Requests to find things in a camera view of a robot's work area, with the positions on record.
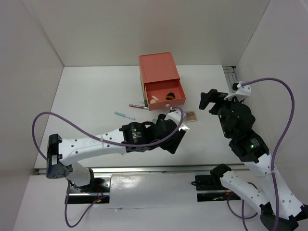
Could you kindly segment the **three-drawer organizer box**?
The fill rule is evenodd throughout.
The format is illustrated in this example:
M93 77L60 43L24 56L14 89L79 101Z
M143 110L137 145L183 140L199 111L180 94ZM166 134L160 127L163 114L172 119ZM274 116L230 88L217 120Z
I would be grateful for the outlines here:
M145 54L139 56L140 79L144 99L144 84L157 81L179 79L180 76L171 52Z

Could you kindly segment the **light blue eyeliner pencil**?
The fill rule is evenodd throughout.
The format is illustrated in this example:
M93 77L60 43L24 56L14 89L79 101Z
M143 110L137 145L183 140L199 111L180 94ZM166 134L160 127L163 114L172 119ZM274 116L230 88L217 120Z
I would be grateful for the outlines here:
M121 116L121 117L124 117L124 118L130 119L130 120L135 120L135 118L134 118L134 117L129 116L129 115L126 115L126 114L123 114L123 113L120 113L120 112L117 112L117 111L115 111L115 112L114 112L114 114L115 114L115 115L117 115L117 116Z

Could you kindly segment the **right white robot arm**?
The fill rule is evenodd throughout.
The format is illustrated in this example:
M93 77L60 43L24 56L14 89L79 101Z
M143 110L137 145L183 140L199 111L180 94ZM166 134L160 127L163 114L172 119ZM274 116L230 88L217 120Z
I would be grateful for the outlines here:
M308 206L292 193L277 168L263 139L253 131L255 117L250 108L227 94L211 89L201 93L199 109L213 103L209 113L217 115L233 153L259 180L261 190L240 179L226 164L211 170L212 187L225 187L247 202L269 231L293 231L308 217Z

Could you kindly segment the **round pink powder puff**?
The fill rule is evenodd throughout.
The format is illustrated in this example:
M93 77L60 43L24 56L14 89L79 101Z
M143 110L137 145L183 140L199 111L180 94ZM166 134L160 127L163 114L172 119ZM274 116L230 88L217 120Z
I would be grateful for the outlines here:
M159 102L159 99L156 96L154 96L154 95L152 95L152 99L157 101L157 102Z

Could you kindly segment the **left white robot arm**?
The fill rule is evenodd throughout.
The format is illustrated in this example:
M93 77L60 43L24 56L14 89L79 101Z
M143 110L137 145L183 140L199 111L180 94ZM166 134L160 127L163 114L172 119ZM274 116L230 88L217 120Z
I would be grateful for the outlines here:
M80 164L81 160L107 154L144 153L161 148L174 154L188 127L178 126L176 112L160 114L153 122L131 122L96 138L63 139L58 134L49 136L46 177L65 178L82 193L95 191L102 181L93 170Z

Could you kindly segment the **red lip gloss tube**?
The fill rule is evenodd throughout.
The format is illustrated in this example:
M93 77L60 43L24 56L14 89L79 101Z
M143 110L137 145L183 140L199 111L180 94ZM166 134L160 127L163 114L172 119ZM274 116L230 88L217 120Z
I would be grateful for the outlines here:
M135 105L135 104L129 104L129 107L138 108L138 109L144 109L144 110L148 110L149 109L148 107L141 106L141 105Z

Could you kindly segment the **salmon top drawer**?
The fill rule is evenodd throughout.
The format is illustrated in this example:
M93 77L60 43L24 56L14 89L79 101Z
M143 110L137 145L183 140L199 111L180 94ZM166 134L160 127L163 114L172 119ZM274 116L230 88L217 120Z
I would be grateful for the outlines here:
M166 100L166 96L170 92L175 94L176 98L174 100ZM150 111L181 106L184 105L186 101L186 96L179 79L145 83L144 93ZM150 104L152 95L156 96L159 102Z

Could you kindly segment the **black orange makeup brush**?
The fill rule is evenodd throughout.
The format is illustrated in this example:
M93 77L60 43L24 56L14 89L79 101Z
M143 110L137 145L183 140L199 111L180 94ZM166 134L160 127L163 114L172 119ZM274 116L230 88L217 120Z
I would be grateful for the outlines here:
M175 97L175 94L170 92L167 96L166 96L166 100L174 100L176 97Z

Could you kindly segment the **sticker packet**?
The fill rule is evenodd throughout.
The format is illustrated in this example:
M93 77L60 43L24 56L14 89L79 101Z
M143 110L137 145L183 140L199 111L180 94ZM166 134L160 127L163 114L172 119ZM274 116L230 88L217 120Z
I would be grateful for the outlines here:
M187 132L190 128L188 126L186 126L185 124L181 124L179 131L180 130L184 130L185 132Z

